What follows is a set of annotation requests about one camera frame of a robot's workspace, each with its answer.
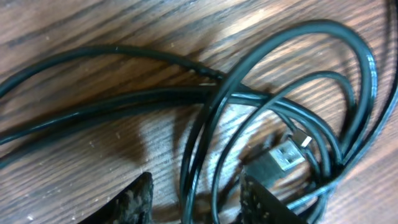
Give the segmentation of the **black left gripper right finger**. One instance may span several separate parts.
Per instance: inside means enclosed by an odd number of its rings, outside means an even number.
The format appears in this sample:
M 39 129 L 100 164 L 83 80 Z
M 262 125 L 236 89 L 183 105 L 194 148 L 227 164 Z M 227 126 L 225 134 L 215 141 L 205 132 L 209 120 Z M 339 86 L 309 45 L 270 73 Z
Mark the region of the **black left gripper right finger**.
M 241 174 L 239 181 L 241 186 L 241 223 L 307 224 L 254 177 Z

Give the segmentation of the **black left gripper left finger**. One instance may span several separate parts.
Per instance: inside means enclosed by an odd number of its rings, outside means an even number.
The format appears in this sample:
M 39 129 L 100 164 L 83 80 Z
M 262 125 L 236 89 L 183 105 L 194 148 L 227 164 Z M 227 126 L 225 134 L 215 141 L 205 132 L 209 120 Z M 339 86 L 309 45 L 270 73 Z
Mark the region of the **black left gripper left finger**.
M 126 188 L 79 224 L 151 224 L 154 184 L 143 172 Z

